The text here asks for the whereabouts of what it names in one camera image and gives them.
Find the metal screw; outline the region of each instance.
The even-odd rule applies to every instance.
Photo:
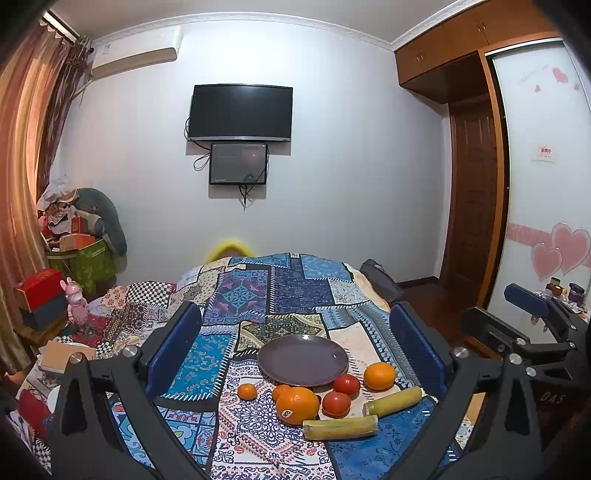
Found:
[[[79,364],[82,362],[82,354],[80,352],[74,352],[70,355],[70,363],[71,364]]]
[[[132,357],[138,353],[138,348],[135,345],[125,345],[123,348],[123,356]]]
[[[453,349],[453,355],[458,358],[466,358],[470,352],[465,346],[457,346]]]
[[[511,362],[513,365],[521,365],[521,357],[519,355],[517,355],[517,353],[512,353],[509,355],[509,362]]]

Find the black bag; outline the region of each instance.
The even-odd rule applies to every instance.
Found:
[[[388,305],[392,307],[402,300],[404,290],[396,285],[396,282],[385,272],[382,265],[375,260],[369,259],[363,262],[359,271],[365,275],[375,292],[388,302]]]

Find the wall-mounted tv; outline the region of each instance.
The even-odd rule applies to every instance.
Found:
[[[292,87],[195,85],[189,140],[291,141]]]

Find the blue gripper pad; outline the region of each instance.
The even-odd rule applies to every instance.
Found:
[[[145,392],[148,398],[164,395],[170,388],[178,369],[201,330],[202,317],[199,306],[189,301],[183,302],[167,325],[153,331],[150,337],[159,333],[159,330],[163,330],[166,334],[165,329],[169,325],[172,328],[165,338],[158,342],[159,348],[150,355],[146,364]]]
[[[505,287],[505,300],[519,307],[521,310],[525,310],[534,317],[542,318],[548,316],[548,303],[535,293],[515,283]]]
[[[446,374],[451,373],[450,347],[428,328],[405,301],[390,311],[390,329],[410,362],[421,387],[440,400],[447,394]]]

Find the brown curtain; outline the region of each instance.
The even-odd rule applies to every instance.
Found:
[[[90,40],[88,37],[80,37],[76,40],[76,43],[68,52],[51,94],[39,152],[37,199],[41,197],[47,185],[49,185],[51,165],[56,157],[57,146],[60,142],[61,132],[72,104],[76,86],[86,70],[89,49]]]
[[[70,50],[59,33],[35,25],[0,76],[0,358],[14,373],[29,364],[12,331],[21,323],[13,287],[45,268],[37,225],[37,166],[47,107]]]

